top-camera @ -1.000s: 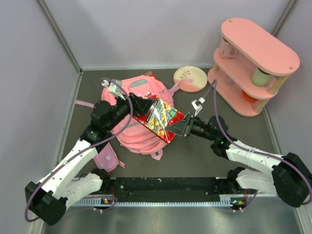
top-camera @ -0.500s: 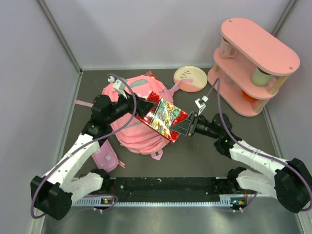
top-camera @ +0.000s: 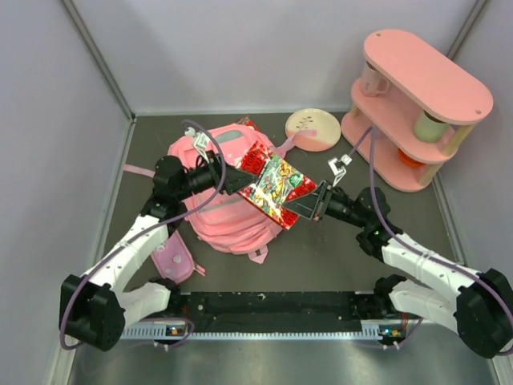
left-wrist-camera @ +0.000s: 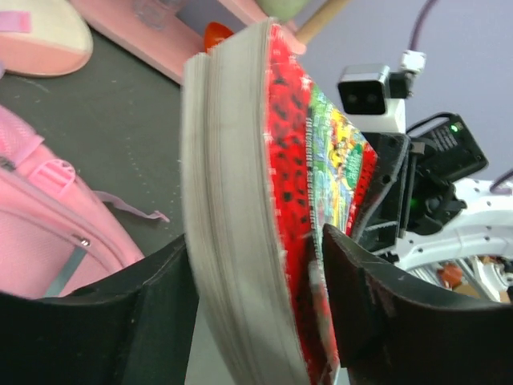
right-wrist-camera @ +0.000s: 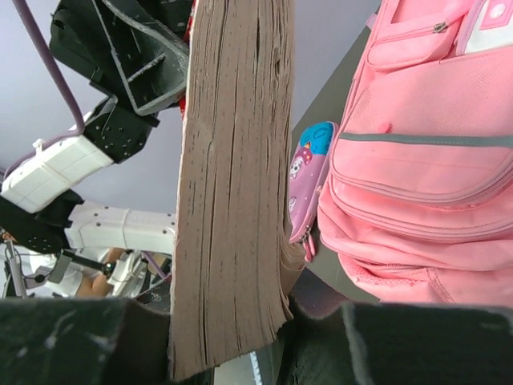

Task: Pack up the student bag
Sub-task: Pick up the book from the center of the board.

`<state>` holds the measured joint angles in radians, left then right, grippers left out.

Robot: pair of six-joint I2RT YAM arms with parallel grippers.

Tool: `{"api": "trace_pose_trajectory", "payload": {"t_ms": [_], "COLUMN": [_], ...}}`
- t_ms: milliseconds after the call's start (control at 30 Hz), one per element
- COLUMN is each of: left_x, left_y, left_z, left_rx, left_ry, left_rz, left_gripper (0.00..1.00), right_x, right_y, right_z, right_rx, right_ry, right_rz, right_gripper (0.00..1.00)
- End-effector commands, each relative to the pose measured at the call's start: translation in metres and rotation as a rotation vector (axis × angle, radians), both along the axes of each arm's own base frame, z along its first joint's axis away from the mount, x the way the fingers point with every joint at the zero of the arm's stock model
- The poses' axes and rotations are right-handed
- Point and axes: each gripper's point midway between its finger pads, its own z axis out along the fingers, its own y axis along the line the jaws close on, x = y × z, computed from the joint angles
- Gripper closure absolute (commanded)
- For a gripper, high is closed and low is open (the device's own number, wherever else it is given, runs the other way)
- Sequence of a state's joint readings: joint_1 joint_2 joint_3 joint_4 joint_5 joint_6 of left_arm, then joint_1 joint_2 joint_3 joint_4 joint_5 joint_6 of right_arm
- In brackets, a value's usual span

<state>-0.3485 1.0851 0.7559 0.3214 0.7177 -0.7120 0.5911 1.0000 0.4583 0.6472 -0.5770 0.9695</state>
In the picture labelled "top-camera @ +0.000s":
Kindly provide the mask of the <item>colourful patterned book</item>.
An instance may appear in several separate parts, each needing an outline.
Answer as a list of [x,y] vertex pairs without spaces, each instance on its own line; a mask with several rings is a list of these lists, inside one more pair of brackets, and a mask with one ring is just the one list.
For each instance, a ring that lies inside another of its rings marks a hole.
[[282,229],[289,230],[299,218],[285,203],[313,192],[316,183],[260,141],[244,154],[237,169],[252,173],[256,180],[239,194]]

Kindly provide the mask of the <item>pink student backpack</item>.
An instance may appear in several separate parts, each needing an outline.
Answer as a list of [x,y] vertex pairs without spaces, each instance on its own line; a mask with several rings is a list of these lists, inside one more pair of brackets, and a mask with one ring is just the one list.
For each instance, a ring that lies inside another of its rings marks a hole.
[[[259,140],[274,148],[270,139],[259,130],[238,124],[230,124],[209,130],[220,145],[227,164],[235,166],[251,145]],[[192,146],[193,138],[183,136],[168,149],[168,155],[177,156],[184,166],[193,166],[197,151]],[[294,145],[287,139],[277,147],[277,155],[284,157]],[[187,198],[184,203],[188,211],[203,204],[214,189]],[[250,260],[262,264],[268,254],[267,244],[282,228],[240,195],[218,194],[202,209],[185,218],[200,240],[213,249],[235,255],[248,254]]]

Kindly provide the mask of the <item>red comic book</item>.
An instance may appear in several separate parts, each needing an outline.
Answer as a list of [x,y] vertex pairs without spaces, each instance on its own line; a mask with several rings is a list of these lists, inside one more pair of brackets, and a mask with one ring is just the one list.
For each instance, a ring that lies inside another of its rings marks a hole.
[[253,129],[255,131],[258,131],[258,127],[256,126],[256,124],[253,122],[253,120],[248,115],[240,117],[239,119],[237,119],[234,122],[234,124],[244,125],[244,126],[250,127],[251,129]]

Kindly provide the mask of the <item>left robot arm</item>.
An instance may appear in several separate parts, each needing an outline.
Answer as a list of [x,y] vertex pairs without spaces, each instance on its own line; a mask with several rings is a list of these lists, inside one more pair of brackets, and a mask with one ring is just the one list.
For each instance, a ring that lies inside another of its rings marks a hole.
[[182,300],[172,293],[176,284],[157,278],[127,292],[127,284],[150,254],[164,245],[188,216],[184,200],[204,191],[236,194],[257,180],[256,171],[227,164],[221,154],[209,151],[194,168],[179,158],[164,156],[155,166],[152,193],[130,230],[113,249],[81,276],[69,275],[61,285],[59,339],[72,350],[68,337],[109,351],[126,328],[150,314],[173,318]]

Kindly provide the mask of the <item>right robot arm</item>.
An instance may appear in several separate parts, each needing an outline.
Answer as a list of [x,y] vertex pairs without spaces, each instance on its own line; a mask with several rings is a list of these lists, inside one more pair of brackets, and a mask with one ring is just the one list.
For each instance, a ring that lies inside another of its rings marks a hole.
[[381,316],[414,314],[456,333],[485,359],[511,355],[512,287],[506,276],[459,265],[420,245],[387,219],[390,206],[381,189],[364,188],[351,199],[322,181],[285,208],[311,221],[328,216],[358,227],[356,240],[367,255],[409,274],[377,281],[374,308]]

